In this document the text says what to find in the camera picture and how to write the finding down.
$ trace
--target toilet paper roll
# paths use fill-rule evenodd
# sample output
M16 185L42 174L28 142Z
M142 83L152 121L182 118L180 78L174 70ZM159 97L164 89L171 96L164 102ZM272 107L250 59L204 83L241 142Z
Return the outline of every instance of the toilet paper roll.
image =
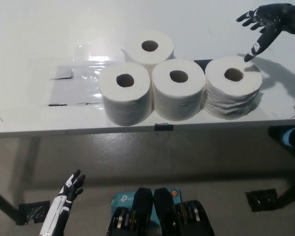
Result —
M130 126L145 120L152 109L148 71L124 62L105 68L98 79L107 117L115 124Z
M206 67L204 109L219 118L240 118L252 110L261 83L260 70L242 57L212 60Z
M172 59L152 71L154 108L163 118L186 120L200 110L205 74L195 62Z
M164 33L143 31L127 39L125 43L125 61L143 65L151 74L153 68L174 56L174 44Z

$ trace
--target white table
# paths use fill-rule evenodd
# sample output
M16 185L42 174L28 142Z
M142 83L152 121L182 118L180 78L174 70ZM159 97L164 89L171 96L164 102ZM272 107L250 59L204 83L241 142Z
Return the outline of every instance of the white table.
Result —
M237 120L200 111L169 122L153 112L132 127L111 123L92 106L48 107L50 80L79 45L91 54L122 57L128 35L160 30L174 41L175 56L214 59L246 54L259 37L236 18L263 0L3 0L0 1L0 137L152 131L156 123L174 130L219 125L295 124L295 35L282 33L254 62L264 82L260 103Z

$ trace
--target plastic sheet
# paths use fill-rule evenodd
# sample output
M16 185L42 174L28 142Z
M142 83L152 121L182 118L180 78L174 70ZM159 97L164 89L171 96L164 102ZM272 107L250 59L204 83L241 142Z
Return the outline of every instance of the plastic sheet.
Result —
M89 45L79 45L70 65L58 67L49 106L93 105L103 109L98 77L123 58L91 56Z

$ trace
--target concrete floor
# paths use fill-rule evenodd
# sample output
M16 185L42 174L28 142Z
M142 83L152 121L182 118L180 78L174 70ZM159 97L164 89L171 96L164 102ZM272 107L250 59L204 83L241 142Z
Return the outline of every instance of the concrete floor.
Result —
M0 193L15 206L52 200L78 168L85 192L66 236L105 235L111 198L139 186L174 186L184 201L199 200L217 236L295 236L295 202L252 213L245 197L267 188L280 194L295 179L295 159L266 128L0 139ZM37 236L41 226L16 226L0 212L0 236Z

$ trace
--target dark gray robot part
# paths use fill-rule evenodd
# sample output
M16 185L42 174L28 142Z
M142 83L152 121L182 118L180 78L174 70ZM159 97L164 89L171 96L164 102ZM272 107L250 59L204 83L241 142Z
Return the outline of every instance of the dark gray robot part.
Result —
M244 27L255 23L251 30L263 27L260 31L262 35L244 58L245 62L248 62L267 49L282 31L295 34L295 5L290 3L263 5L237 19L238 22L244 20L246 20L242 24Z

